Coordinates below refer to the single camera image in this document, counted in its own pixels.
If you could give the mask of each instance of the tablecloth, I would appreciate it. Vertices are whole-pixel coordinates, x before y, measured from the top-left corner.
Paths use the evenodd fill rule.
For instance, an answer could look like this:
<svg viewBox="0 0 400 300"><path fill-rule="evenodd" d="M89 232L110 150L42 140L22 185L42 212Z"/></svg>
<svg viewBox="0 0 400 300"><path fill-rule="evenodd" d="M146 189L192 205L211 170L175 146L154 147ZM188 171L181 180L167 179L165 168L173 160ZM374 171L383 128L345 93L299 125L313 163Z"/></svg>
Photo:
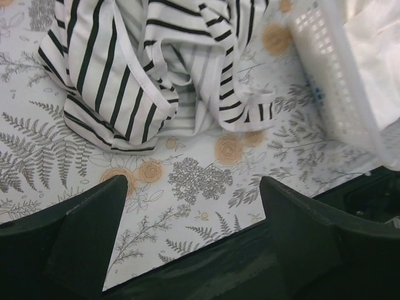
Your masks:
<svg viewBox="0 0 400 300"><path fill-rule="evenodd" d="M241 84L275 93L278 121L264 132L171 136L149 157L102 152L65 126L65 92L36 56L53 9L54 0L0 8L0 223L124 174L129 189L105 289L264 219L262 176L313 196L376 167L364 151L325 137L294 46L280 56L264 49L264 25L286 19L278 0L239 71Z"/></svg>

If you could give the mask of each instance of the laundry basket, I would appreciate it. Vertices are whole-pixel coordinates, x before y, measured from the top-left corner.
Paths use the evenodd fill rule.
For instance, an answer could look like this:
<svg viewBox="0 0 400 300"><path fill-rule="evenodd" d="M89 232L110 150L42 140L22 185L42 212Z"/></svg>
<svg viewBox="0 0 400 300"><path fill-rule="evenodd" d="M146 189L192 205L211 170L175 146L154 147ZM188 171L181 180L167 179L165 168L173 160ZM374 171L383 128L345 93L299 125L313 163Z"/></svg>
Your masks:
<svg viewBox="0 0 400 300"><path fill-rule="evenodd" d="M400 171L400 120L380 132L333 0L299 0L288 19L327 135Z"/></svg>

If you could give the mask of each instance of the striped cloth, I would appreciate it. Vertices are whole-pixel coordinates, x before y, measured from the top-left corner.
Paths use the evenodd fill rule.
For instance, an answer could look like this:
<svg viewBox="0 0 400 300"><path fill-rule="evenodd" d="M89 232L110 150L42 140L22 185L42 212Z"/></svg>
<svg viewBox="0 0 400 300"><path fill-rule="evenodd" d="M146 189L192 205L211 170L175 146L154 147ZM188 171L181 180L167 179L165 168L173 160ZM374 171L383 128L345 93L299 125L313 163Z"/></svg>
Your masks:
<svg viewBox="0 0 400 300"><path fill-rule="evenodd" d="M150 154L161 136L271 123L270 94L237 67L268 0L56 0L39 57L67 91L66 124L107 151Z"/></svg>

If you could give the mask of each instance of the white cloth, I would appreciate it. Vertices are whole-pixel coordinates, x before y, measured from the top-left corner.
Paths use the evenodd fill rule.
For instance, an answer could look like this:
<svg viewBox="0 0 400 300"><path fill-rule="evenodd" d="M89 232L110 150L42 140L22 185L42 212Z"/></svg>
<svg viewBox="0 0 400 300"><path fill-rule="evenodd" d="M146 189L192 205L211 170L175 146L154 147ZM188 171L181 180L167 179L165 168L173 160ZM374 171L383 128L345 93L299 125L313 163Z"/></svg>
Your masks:
<svg viewBox="0 0 400 300"><path fill-rule="evenodd" d="M400 118L400 1L337 0L379 130Z"/></svg>
<svg viewBox="0 0 400 300"><path fill-rule="evenodd" d="M215 124L267 128L271 95L236 86L240 55L267 5L56 0L39 55L67 91L66 124L100 148L131 154L153 152L160 136L193 136Z"/></svg>

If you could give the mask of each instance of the white fabric in basket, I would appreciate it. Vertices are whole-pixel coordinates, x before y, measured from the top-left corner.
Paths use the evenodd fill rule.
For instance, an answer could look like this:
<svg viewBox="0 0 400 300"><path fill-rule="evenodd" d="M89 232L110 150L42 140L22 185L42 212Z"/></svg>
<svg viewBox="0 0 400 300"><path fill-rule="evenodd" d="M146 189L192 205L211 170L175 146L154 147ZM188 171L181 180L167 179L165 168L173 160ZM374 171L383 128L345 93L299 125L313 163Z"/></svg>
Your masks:
<svg viewBox="0 0 400 300"><path fill-rule="evenodd" d="M400 1L339 2L350 18L344 30L382 131L400 118Z"/></svg>

